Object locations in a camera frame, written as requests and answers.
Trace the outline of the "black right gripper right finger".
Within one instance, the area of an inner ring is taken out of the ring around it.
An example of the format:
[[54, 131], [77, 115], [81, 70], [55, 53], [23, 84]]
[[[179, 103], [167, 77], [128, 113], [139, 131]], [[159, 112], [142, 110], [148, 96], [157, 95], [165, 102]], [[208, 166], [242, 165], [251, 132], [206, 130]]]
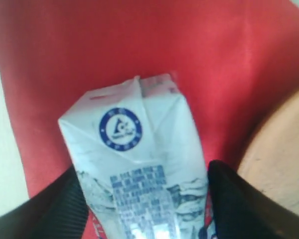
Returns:
[[220, 160], [208, 167], [219, 239], [299, 239], [299, 216], [275, 203]]

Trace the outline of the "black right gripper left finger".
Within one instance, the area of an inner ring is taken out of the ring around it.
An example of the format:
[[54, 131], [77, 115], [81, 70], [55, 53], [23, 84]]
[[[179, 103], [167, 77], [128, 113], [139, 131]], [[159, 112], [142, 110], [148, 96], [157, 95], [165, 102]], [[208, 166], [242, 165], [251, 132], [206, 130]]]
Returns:
[[74, 167], [0, 217], [0, 239], [80, 239], [89, 209]]

